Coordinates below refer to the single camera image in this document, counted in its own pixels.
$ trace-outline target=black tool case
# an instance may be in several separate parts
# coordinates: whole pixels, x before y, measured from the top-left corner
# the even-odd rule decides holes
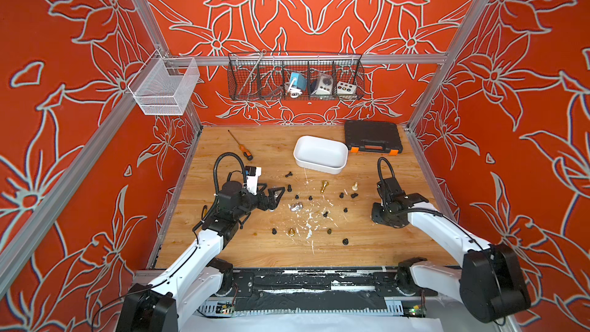
[[[395,156],[403,151],[398,127],[390,122],[346,121],[344,140],[351,152],[369,151]]]

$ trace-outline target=wall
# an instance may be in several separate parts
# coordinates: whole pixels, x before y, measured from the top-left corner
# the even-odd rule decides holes
[[[1,249],[153,48],[130,0],[0,0],[0,11]],[[0,330],[89,330],[146,267],[193,137],[186,117],[135,107],[0,301]]]
[[[134,107],[0,303],[0,329],[88,330],[145,269],[194,137]],[[122,300],[94,331],[112,330]]]
[[[472,0],[149,0],[175,55],[312,50],[444,53]],[[435,65],[369,66],[354,102],[228,98],[226,70],[203,67],[193,102],[207,124],[406,122]]]
[[[130,0],[0,0],[0,251],[153,52]]]
[[[590,0],[491,0],[417,135],[470,231],[520,256],[524,331],[590,329]]]

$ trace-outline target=black cable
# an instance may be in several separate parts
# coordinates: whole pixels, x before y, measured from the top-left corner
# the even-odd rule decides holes
[[[246,218],[243,221],[240,221],[238,219],[238,223],[240,224],[240,229],[244,229],[244,224],[246,223],[246,221],[248,220],[248,218],[250,218],[250,215],[252,215],[252,212],[249,212],[248,215],[246,216]]]
[[[459,228],[461,230],[461,232],[465,233],[465,235],[467,237],[469,237],[469,239],[472,242],[475,242],[476,245],[480,248],[480,250],[483,251],[483,247],[467,231],[465,231],[459,224],[455,223],[454,220],[451,220],[449,217],[447,217],[446,215],[442,214],[438,210],[433,210],[433,209],[429,209],[429,208],[411,208],[411,209],[406,209],[406,210],[400,210],[397,213],[394,213],[394,215],[399,216],[399,215],[403,215],[403,214],[406,214],[406,213],[416,213],[416,212],[418,212],[418,213],[428,213],[428,214],[432,214],[432,215],[434,215],[436,217],[445,218],[447,221],[451,222],[453,225],[455,225],[457,228]],[[486,256],[486,259],[490,263],[491,271],[494,274],[494,280],[496,281],[496,286],[498,287],[498,295],[500,296],[500,301],[502,303],[504,303],[504,300],[502,300],[502,288],[500,286],[500,282],[498,281],[498,275],[496,274],[496,271],[494,270],[494,267],[493,267],[493,265],[491,263],[490,258],[488,256]],[[505,323],[506,323],[506,317],[504,317],[504,322],[502,324],[498,324],[498,326],[504,326]]]
[[[231,175],[232,175],[232,174],[234,174],[234,173],[236,173],[236,172],[240,172],[240,173],[241,173],[241,171],[238,171],[238,170],[235,170],[235,171],[231,171],[231,172],[229,172],[229,173],[227,174],[227,181],[225,181],[225,182],[229,182],[229,181],[231,181]]]
[[[209,216],[211,215],[211,213],[217,213],[217,194],[219,193],[219,182],[217,181],[217,168],[219,167],[219,162],[221,162],[221,160],[225,157],[234,157],[238,163],[240,163],[240,168],[242,168],[242,178],[244,179],[244,184],[246,184],[247,181],[247,177],[246,177],[246,166],[244,166],[244,162],[242,161],[242,159],[240,158],[240,156],[234,152],[224,152],[223,154],[221,154],[220,156],[217,157],[215,164],[213,165],[213,185],[215,185],[215,200],[213,200],[213,204],[211,204],[211,207],[209,209],[209,211],[207,212],[207,214],[204,217],[201,217],[201,221],[199,223],[197,223],[193,228],[192,228],[192,232],[195,233],[196,235],[196,230],[198,230],[203,223],[205,223],[205,221],[207,220],[207,218],[209,218]]]
[[[101,307],[100,307],[100,308],[99,308],[99,309],[96,311],[96,313],[94,313],[94,315],[92,316],[92,321],[91,321],[91,323],[90,323],[90,331],[91,331],[91,332],[94,332],[94,320],[96,319],[96,316],[97,316],[97,315],[99,315],[99,313],[100,313],[100,311],[101,311],[102,309],[104,309],[104,308],[106,308],[107,306],[109,306],[109,305],[113,304],[115,301],[117,301],[117,300],[119,300],[119,299],[122,299],[122,298],[124,298],[125,296],[129,296],[129,295],[133,295],[133,294],[139,294],[140,292],[144,292],[144,291],[151,290],[152,288],[156,288],[156,287],[158,287],[159,285],[163,285],[163,284],[164,284],[166,281],[167,281],[167,280],[164,280],[164,281],[162,281],[161,283],[159,283],[159,284],[157,284],[157,285],[155,285],[155,286],[151,286],[150,288],[147,288],[147,289],[143,289],[143,290],[139,290],[139,291],[134,291],[134,292],[128,292],[128,293],[126,293],[126,294],[124,294],[124,295],[122,295],[122,296],[119,296],[119,297],[117,297],[117,298],[114,298],[114,299],[112,299],[111,301],[107,302],[105,305],[101,306]]]
[[[502,323],[498,323],[498,321],[494,320],[494,323],[496,323],[498,326],[502,327],[506,324],[506,317],[504,317],[504,319],[502,320]]]
[[[198,310],[198,309],[197,309],[196,311],[198,311],[198,312],[199,312],[199,314],[201,314],[203,317],[205,317],[205,318],[209,318],[209,319],[221,319],[221,318],[226,318],[226,317],[210,317],[209,315],[205,315],[205,314],[203,314],[203,312],[202,312],[202,311],[200,311],[200,310]]]
[[[382,184],[385,184],[385,180],[383,180],[383,174],[381,173],[381,162],[382,161],[387,163],[387,166],[389,167],[389,171],[391,172],[391,177],[395,177],[395,173],[394,173],[393,167],[391,167],[391,163],[389,162],[389,160],[387,160],[384,157],[380,157],[379,159],[377,159],[377,173],[379,173],[379,180],[381,181]]]
[[[465,235],[467,237],[469,237],[469,239],[471,241],[475,242],[476,245],[483,251],[483,247],[467,231],[465,231],[460,225],[456,224],[454,220],[451,220],[449,217],[442,214],[440,211],[433,210],[430,208],[416,208],[415,207],[415,208],[410,208],[410,209],[406,209],[406,210],[400,210],[396,213],[392,213],[392,215],[399,216],[399,215],[408,214],[408,213],[427,213],[427,214],[432,214],[435,217],[445,218],[447,221],[451,222],[453,225],[455,225],[457,228],[459,228],[461,230],[461,232],[465,233]]]

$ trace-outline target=wooden floor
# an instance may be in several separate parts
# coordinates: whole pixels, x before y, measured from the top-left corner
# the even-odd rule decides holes
[[[342,173],[337,175],[304,170],[295,163],[293,148],[304,135],[344,142],[344,127],[334,126],[258,126],[231,127],[238,140],[252,152],[254,160],[245,164],[262,167],[258,182],[269,187],[291,184],[293,192],[285,192],[275,211],[255,210],[244,229],[219,255],[235,267],[302,267],[302,266],[383,266],[414,256],[423,256],[440,265],[452,265],[453,258],[424,232],[409,225],[394,229],[374,224],[371,220],[373,202],[379,202],[376,184],[375,153],[349,154]],[[214,198],[212,169],[215,159],[225,151],[241,156],[227,127],[205,127],[192,160],[172,222],[158,257],[158,268],[167,268],[195,239],[191,228],[201,217],[203,205]],[[407,193],[418,192],[435,204],[434,198],[405,133],[399,128],[403,153],[388,157],[395,176]],[[220,186],[230,170],[239,169],[235,159],[222,160]],[[285,178],[289,171],[292,176]],[[383,176],[388,177],[387,167]],[[323,194],[321,181],[329,182]],[[358,197],[351,199],[352,185],[358,182]],[[340,199],[341,192],[347,193]],[[291,212],[289,204],[303,202],[303,210]],[[287,232],[293,228],[294,236]],[[343,239],[348,239],[344,246]]]

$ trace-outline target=white box with buttons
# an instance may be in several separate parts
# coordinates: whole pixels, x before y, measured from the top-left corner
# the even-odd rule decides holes
[[[328,76],[325,73],[320,73],[319,77],[317,78],[317,88],[313,92],[314,95],[331,95],[332,94],[332,84],[334,80],[332,77]]]
[[[338,82],[336,84],[337,95],[354,95],[356,93],[356,85],[347,84],[346,82]]]

